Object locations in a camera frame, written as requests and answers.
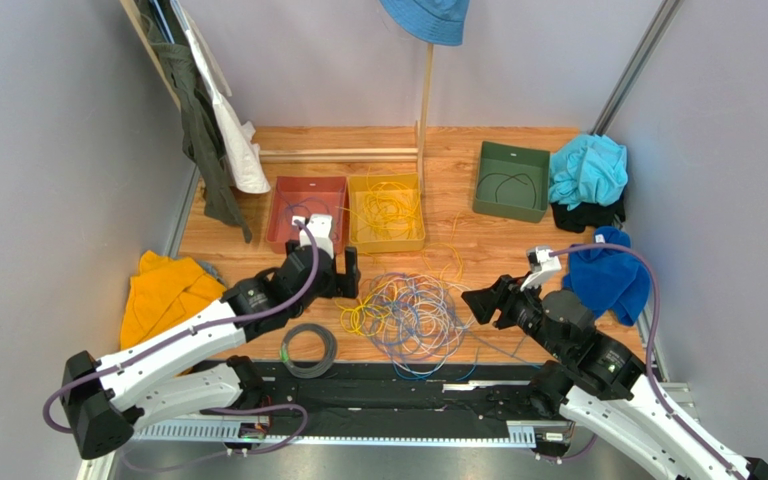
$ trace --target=wooden dowel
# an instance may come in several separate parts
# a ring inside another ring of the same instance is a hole
[[[316,148],[301,150],[261,150],[260,157],[339,156],[339,155],[407,155],[416,157],[417,148]]]
[[[414,163],[416,155],[311,155],[260,157],[260,163]]]
[[[422,86],[422,110],[420,111],[420,123],[417,127],[417,176],[419,177],[420,192],[425,191],[424,162],[425,154],[425,128],[428,122],[428,97],[431,93],[431,65],[434,61],[434,44],[429,43],[425,54],[425,81]]]

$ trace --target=wooden stick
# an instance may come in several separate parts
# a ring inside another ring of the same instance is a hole
[[[260,163],[415,163],[416,155],[311,155],[260,157]]]
[[[165,78],[165,72],[162,71],[162,65],[159,63],[159,57],[153,51],[153,47],[150,46],[150,42],[147,40],[147,35],[144,33],[144,29],[141,26],[141,12],[136,7],[134,0],[121,0],[121,6],[124,7],[124,11],[127,12],[127,17],[130,19],[130,23],[133,24],[133,28],[138,34],[138,38],[141,39],[141,43],[144,49],[147,50],[147,54],[150,56],[150,60],[153,62],[153,66],[156,67],[156,71],[159,72],[159,78],[165,84],[165,88],[168,89],[168,93],[171,94],[171,99],[174,100],[174,105],[177,105],[177,109],[180,109],[180,99],[177,98],[177,94],[174,93],[174,89],[171,88],[171,84],[168,83],[168,79]]]
[[[311,148],[301,150],[261,150],[260,157],[338,156],[338,155],[408,155],[416,157],[417,148]]]
[[[423,183],[425,165],[425,127],[428,122],[428,96],[431,92],[431,64],[434,60],[434,44],[429,43],[425,54],[425,82],[422,86],[422,110],[420,111],[420,123],[417,127],[417,176],[419,177],[420,193],[425,191]]]

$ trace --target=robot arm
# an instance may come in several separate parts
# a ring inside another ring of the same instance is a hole
[[[212,408],[254,407],[262,379],[247,357],[231,357],[207,372],[174,376],[283,328],[318,297],[356,298],[357,252],[346,248],[346,273],[338,274],[331,223],[328,215],[298,223],[303,230],[300,241],[287,244],[282,266],[238,282],[174,328],[96,360],[85,351],[71,357],[65,364],[64,386],[45,405],[45,419],[57,430],[72,433],[82,458],[92,459],[169,418]],[[70,429],[49,416],[56,398],[61,399]]]
[[[496,328],[519,327],[555,359],[530,383],[532,407],[587,427],[658,479],[767,480],[768,464],[725,447],[655,381],[649,384],[642,361],[597,330],[576,294],[559,290],[540,298],[541,285],[561,270],[551,253],[536,248],[528,275],[503,275],[490,288],[462,294],[479,323],[499,310]]]

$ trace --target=gray cable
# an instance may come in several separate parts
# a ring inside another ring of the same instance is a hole
[[[299,367],[289,358],[289,342],[303,332],[313,332],[322,339],[322,343],[325,344],[325,355],[322,360],[312,367]],[[337,339],[334,334],[327,328],[317,325],[315,323],[302,323],[292,330],[286,332],[286,336],[283,337],[283,341],[280,344],[280,360],[286,365],[286,369],[289,370],[296,378],[318,378],[325,374],[334,364],[334,360],[337,359]]]

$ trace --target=black cloth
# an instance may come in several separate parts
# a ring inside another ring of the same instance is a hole
[[[578,207],[568,211],[567,205],[551,203],[553,219],[556,227],[568,232],[582,233],[585,227],[606,227],[615,222],[615,217],[624,222],[627,212],[624,210],[624,196],[617,202],[604,207],[596,203],[580,203]]]
[[[186,35],[167,1],[160,2],[165,20],[178,43],[165,41],[153,20],[148,0],[137,0],[145,35],[159,59],[165,78],[180,99],[183,121],[183,153],[198,166],[206,186],[204,214],[227,225],[239,226],[246,243],[251,243],[251,229],[245,222],[236,196],[230,188],[230,172],[224,139],[215,120],[212,100],[198,72]]]

